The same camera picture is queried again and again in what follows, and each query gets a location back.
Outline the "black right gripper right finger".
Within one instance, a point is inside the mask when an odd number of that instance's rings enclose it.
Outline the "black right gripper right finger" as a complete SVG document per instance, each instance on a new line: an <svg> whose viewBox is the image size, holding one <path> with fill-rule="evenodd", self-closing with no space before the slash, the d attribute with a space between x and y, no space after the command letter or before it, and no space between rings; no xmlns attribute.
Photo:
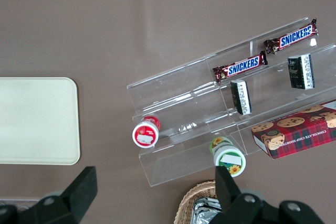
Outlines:
<svg viewBox="0 0 336 224"><path fill-rule="evenodd" d="M224 166L215 170L215 190L222 208L211 223L259 223L263 202L251 193L242 193Z"/></svg>

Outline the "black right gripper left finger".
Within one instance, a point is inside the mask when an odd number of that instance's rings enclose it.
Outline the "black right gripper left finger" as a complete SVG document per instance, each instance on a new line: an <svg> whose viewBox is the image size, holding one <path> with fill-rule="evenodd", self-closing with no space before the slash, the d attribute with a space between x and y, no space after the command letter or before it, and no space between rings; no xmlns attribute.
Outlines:
<svg viewBox="0 0 336 224"><path fill-rule="evenodd" d="M37 223L80 223L98 192L97 172L86 167L60 194L42 199L34 207Z"/></svg>

